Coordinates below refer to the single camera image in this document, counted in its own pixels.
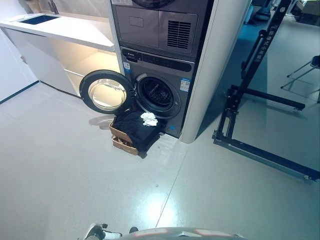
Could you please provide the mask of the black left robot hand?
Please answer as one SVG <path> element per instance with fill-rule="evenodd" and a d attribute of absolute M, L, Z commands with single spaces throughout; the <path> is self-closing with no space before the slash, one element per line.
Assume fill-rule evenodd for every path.
<path fill-rule="evenodd" d="M 102 236 L 104 240 L 117 240 L 120 239 L 123 235 L 119 232 L 113 232 L 108 230 L 108 224 L 103 223 L 101 225 L 102 228 Z"/>

